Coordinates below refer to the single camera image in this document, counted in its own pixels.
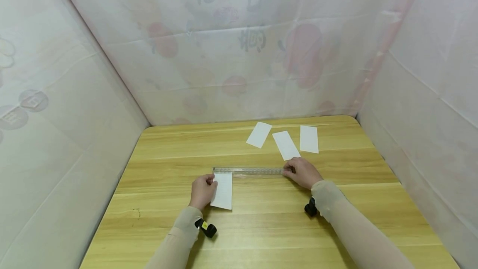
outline right hand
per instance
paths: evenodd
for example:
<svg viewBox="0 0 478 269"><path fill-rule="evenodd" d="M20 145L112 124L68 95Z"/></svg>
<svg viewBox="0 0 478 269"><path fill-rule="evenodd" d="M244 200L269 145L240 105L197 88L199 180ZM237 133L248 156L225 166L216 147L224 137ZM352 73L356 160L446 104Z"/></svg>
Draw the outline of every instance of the right hand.
<svg viewBox="0 0 478 269"><path fill-rule="evenodd" d="M302 157L290 159L284 165L282 174L308 190L311 190L315 183L324 180L315 166Z"/></svg>

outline left hand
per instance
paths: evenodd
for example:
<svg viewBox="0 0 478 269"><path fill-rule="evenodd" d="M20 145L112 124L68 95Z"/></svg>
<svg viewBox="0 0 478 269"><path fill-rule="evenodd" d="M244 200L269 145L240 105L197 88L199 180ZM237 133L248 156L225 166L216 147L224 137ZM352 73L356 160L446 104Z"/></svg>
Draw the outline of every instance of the left hand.
<svg viewBox="0 0 478 269"><path fill-rule="evenodd" d="M191 186L191 201L189 206L204 210L214 196L217 188L217 181L214 181L214 174L203 175L194 180Z"/></svg>

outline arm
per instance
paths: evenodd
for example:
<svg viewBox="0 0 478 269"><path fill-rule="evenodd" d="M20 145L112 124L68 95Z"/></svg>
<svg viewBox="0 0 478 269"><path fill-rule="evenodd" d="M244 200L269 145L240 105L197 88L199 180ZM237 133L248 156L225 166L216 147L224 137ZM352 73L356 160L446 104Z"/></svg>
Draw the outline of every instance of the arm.
<svg viewBox="0 0 478 269"><path fill-rule="evenodd" d="M189 252L198 239L199 230L194 226L202 213L195 207L188 207L180 213L163 243L154 253L145 269L183 269Z"/></svg>
<svg viewBox="0 0 478 269"><path fill-rule="evenodd" d="M217 182L214 174L197 178L191 189L189 206L182 210L173 228L152 256L145 269L184 269L189 253L198 239L194 223L202 218L202 210L211 202Z"/></svg>
<svg viewBox="0 0 478 269"><path fill-rule="evenodd" d="M324 181L317 169L307 160L289 160L284 165L284 176L302 187L311 189L320 215L332 225L359 268L414 268L393 242L349 203L333 182Z"/></svg>

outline hand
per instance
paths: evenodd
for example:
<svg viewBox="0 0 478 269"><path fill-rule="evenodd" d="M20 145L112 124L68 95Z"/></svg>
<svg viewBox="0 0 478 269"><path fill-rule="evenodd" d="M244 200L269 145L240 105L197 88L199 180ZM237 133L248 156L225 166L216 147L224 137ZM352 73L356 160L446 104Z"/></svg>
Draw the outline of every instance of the hand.
<svg viewBox="0 0 478 269"><path fill-rule="evenodd" d="M214 191L217 188L217 181L214 181L214 174L204 175L194 180L191 185L191 201L189 206L199 209L201 212L204 207L211 202Z"/></svg>
<svg viewBox="0 0 478 269"><path fill-rule="evenodd" d="M312 186L318 181L324 180L315 166L302 157L290 159L284 165L282 174L308 190L311 190Z"/></svg>

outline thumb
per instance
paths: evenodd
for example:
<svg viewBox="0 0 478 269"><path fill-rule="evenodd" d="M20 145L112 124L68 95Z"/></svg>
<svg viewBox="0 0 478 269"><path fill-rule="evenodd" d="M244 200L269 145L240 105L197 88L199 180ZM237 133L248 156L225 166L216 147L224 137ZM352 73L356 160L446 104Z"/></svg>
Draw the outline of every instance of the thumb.
<svg viewBox="0 0 478 269"><path fill-rule="evenodd" d="M291 171L283 171L282 175L295 181L295 174Z"/></svg>

